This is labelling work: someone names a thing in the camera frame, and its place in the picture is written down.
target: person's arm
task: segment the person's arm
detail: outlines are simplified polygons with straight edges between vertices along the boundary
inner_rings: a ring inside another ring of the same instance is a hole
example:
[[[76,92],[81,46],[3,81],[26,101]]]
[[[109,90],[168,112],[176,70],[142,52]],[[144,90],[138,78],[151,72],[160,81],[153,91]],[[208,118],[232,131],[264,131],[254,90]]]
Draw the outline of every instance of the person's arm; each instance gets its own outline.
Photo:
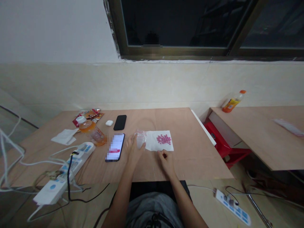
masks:
[[[196,210],[184,187],[181,185],[180,181],[176,176],[171,152],[168,152],[166,150],[158,151],[158,155],[161,159],[162,167],[171,182],[176,202],[180,210],[185,227],[208,228],[207,224],[205,223],[199,212]]]
[[[137,135],[131,136],[126,142],[128,162],[121,176],[116,194],[110,210],[104,220],[102,228],[125,227],[126,215],[129,205],[130,191],[135,167],[140,159],[146,144],[140,149],[137,148]]]

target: person's left hand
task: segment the person's left hand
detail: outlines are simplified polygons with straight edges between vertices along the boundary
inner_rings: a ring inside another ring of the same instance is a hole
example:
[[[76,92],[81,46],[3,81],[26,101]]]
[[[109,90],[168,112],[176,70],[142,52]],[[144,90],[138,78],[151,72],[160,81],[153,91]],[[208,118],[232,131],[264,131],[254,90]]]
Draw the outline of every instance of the person's left hand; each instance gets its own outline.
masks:
[[[137,134],[130,136],[126,143],[128,153],[128,164],[135,167],[145,151],[146,143],[140,149],[137,148]]]

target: red stool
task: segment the red stool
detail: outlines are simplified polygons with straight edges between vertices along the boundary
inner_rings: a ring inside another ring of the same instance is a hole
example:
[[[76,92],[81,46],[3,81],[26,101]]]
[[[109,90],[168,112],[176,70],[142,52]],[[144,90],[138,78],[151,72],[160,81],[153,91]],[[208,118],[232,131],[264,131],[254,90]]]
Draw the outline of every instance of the red stool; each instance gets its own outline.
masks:
[[[235,163],[242,160],[244,157],[251,153],[250,149],[231,148],[212,122],[207,122],[206,124],[204,124],[204,126],[210,133],[212,138],[215,140],[215,148],[221,158],[224,158],[229,155],[230,160],[226,162],[228,169],[230,169]]]

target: orange juice bottle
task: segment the orange juice bottle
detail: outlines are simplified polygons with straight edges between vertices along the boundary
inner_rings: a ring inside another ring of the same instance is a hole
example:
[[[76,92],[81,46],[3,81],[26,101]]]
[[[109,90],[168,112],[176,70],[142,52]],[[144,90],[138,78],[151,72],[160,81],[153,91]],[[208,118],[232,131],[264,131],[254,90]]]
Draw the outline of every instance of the orange juice bottle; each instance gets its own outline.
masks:
[[[241,100],[243,100],[245,93],[246,93],[246,90],[241,90],[238,94],[233,96],[233,98],[231,98],[229,100],[229,102],[223,107],[223,109],[222,109],[223,112],[226,112],[226,113],[231,112],[232,109],[234,109],[235,106],[237,106],[237,104],[240,103]]]
[[[76,121],[79,123],[79,130],[85,133],[96,146],[102,146],[107,142],[107,137],[96,126],[96,123],[87,120],[84,116],[77,117]]]

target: blurred screen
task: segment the blurred screen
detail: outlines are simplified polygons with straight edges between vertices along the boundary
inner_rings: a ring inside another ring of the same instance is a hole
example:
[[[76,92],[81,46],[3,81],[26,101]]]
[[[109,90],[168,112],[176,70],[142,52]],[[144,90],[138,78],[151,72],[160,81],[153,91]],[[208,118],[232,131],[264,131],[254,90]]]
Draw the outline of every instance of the blurred screen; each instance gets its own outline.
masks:
[[[114,135],[110,144],[109,152],[107,153],[106,160],[118,160],[120,158],[121,149],[124,142],[124,134]]]

